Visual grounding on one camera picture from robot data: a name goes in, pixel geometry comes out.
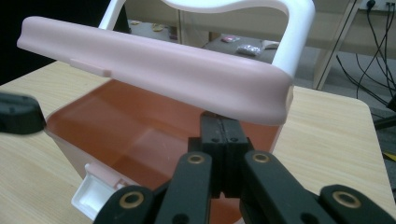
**black clamp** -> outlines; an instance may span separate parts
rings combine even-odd
[[[100,223],[209,223],[210,199],[223,192],[240,199],[247,224],[395,224],[358,191],[329,186],[316,196],[272,154],[253,150],[237,120],[201,116],[201,137],[189,140],[172,179],[151,191],[129,186],[115,192],[95,219]]]
[[[45,126],[46,121],[36,99],[0,92],[0,133],[37,133]]]

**white plastic box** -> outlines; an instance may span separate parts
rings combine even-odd
[[[72,204],[94,219],[117,189],[156,189],[169,180],[188,138],[200,135],[200,108],[110,80],[48,117],[47,134],[83,184]],[[270,151],[280,126],[241,123],[256,149]],[[212,223],[235,223],[238,200],[212,200]]]

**white plastic bracket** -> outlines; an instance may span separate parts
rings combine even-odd
[[[72,204],[91,220],[96,218],[114,192],[128,185],[137,185],[95,163],[86,164],[85,170],[87,174],[76,191]]]

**brass insert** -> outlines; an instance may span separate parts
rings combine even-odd
[[[267,155],[264,155],[261,153],[255,153],[253,155],[253,160],[256,162],[266,163],[266,162],[270,161],[270,158]]]
[[[145,197],[139,191],[127,192],[120,198],[120,206],[125,209],[136,208],[144,199]]]
[[[347,192],[336,191],[332,194],[332,197],[341,205],[348,208],[359,208],[361,207],[361,201],[359,199]]]
[[[204,162],[205,158],[203,156],[200,155],[191,155],[188,158],[189,163],[193,163],[193,164],[199,164]]]

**light wood surface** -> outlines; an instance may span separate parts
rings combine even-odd
[[[54,63],[0,87],[33,95],[47,116],[106,82]],[[361,191],[396,217],[370,111],[346,97],[296,87],[275,155],[309,190]],[[81,178],[44,133],[0,133],[0,223],[91,223],[70,201]]]

